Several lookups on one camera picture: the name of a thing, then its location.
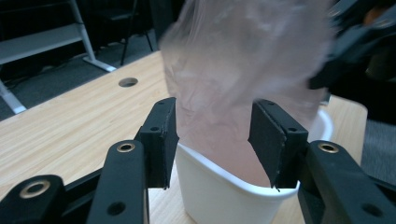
table surface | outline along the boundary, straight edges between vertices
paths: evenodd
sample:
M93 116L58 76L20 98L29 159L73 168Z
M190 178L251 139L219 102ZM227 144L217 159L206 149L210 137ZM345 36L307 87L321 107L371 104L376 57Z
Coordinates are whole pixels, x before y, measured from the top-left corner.
M138 83L119 86L127 77ZM133 139L155 102L169 96L160 52L0 122L0 198L22 180L59 175L68 184L104 164L108 149ZM332 96L332 141L360 163L367 110ZM171 188L150 189L151 223L194 223L183 208L176 166ZM273 223L304 223L297 197L282 203Z

grommet hole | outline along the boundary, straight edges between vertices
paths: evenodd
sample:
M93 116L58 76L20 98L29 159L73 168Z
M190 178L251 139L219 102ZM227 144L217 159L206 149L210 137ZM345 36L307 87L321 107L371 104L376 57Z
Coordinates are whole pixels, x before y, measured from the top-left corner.
M23 199L34 198L49 188L50 182L48 180L37 180L24 187L20 192L20 197Z
M122 144L117 147L118 152L129 152L134 150L134 144Z
M126 77L119 82L119 85L123 88L128 88L134 86L138 80L134 77Z
M339 151L338 147L330 145L330 144L319 144L318 147L325 151L325 152L329 152L329 153L336 153Z

white shelf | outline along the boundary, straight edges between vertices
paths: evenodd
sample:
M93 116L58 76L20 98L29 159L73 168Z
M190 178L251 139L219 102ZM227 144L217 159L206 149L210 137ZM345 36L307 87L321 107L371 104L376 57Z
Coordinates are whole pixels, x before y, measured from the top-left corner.
M81 41L76 24L0 42L0 64Z

cable hole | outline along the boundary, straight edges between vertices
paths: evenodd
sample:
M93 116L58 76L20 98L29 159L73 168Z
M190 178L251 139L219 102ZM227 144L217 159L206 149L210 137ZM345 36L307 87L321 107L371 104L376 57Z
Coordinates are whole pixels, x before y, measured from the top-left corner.
M119 82L119 86L127 88L134 86L138 80L134 77L126 77Z

plastic bag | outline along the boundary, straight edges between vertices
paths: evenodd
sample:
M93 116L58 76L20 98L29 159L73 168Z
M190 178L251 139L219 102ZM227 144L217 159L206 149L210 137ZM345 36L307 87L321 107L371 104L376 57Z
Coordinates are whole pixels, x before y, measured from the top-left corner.
M180 143L250 184L269 186L248 142L251 106L257 98L276 102L309 130L324 90L309 90L307 80L331 44L329 6L187 0L160 42Z

